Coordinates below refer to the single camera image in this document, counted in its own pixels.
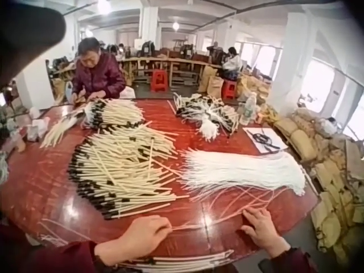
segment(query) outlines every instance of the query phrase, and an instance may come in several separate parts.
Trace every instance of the ceiling light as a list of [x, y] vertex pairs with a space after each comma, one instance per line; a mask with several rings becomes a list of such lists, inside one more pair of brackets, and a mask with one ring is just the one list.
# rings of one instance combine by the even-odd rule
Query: ceiling light
[[88, 37], [93, 37], [93, 33], [92, 33], [92, 31], [91, 30], [89, 30], [88, 28], [86, 28], [86, 30], [85, 30], [85, 35], [86, 35], [86, 37], [88, 38]]
[[177, 31], [180, 28], [180, 24], [178, 24], [177, 22], [174, 22], [172, 27], [175, 31]]
[[111, 5], [107, 0], [98, 0], [97, 8], [100, 14], [109, 14], [111, 12]]

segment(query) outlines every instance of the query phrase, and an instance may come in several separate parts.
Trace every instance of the stool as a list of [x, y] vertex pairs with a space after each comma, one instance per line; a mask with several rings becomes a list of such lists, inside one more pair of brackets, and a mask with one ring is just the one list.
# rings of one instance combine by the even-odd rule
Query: stool
[[158, 90], [167, 91], [168, 79], [167, 71], [165, 70], [153, 70], [151, 91], [157, 92]]
[[222, 85], [222, 98], [232, 98], [235, 99], [235, 88], [237, 86], [236, 81], [228, 81], [224, 80], [224, 84]]

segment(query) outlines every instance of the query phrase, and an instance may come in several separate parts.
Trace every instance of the window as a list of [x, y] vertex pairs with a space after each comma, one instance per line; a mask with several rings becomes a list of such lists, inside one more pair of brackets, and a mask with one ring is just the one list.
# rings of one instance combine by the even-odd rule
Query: window
[[240, 53], [240, 49], [241, 49], [241, 43], [236, 42], [235, 45], [234, 45], [234, 47], [237, 50], [237, 53], [239, 54]]
[[271, 73], [274, 55], [275, 49], [273, 47], [261, 47], [257, 58], [257, 69], [259, 69], [262, 74], [269, 76]]
[[344, 134], [352, 137], [354, 140], [364, 139], [364, 96], [361, 97], [358, 107], [354, 111], [348, 125], [344, 129]]
[[253, 45], [244, 43], [243, 50], [241, 52], [241, 59], [247, 61], [249, 66], [252, 66], [252, 59], [253, 59]]
[[301, 89], [303, 102], [309, 110], [317, 113], [322, 110], [333, 80], [333, 68], [316, 60], [309, 63]]
[[204, 38], [204, 42], [202, 44], [202, 51], [207, 52], [207, 47], [210, 47], [212, 44], [211, 38]]

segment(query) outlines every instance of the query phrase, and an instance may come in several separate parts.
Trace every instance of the maroon jacket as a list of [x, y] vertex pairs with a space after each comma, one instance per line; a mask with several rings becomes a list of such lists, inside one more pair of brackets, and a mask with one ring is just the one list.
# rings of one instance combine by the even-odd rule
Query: maroon jacket
[[[64, 247], [45, 247], [32, 254], [21, 272], [97, 273], [95, 245], [94, 242], [75, 242]], [[317, 273], [308, 255], [299, 249], [291, 249], [271, 263], [274, 273]]]
[[105, 91], [105, 98], [119, 98], [120, 92], [125, 88], [125, 79], [119, 69], [114, 55], [102, 53], [100, 60], [94, 68], [87, 68], [76, 63], [76, 75], [73, 79], [73, 92], [79, 94], [86, 90], [88, 98], [93, 92]]

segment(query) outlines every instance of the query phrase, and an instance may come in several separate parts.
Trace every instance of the ceiling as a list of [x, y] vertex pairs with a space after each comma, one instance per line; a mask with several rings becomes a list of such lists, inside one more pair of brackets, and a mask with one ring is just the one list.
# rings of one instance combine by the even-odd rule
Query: ceiling
[[[350, 20], [350, 14], [343, 4], [335, 0], [193, 0], [192, 5], [188, 5], [188, 0], [109, 0], [112, 12], [108, 15], [98, 13], [96, 0], [42, 1], [45, 1], [46, 7], [63, 14], [71, 13], [70, 16], [77, 18], [80, 27], [91, 30], [138, 32], [140, 9], [155, 6], [158, 7], [162, 32], [173, 31], [173, 22], [178, 22], [181, 33], [205, 31], [211, 35], [217, 24], [233, 20], [239, 24], [238, 37], [241, 42], [245, 40], [276, 47], [283, 45], [288, 13], [307, 13], [315, 20], [335, 24]], [[329, 32], [328, 28], [318, 30], [315, 52], [327, 62], [343, 67], [342, 60], [347, 57], [339, 56], [343, 50], [340, 51], [336, 44], [340, 43], [341, 47], [346, 45], [341, 40], [330, 39]]]

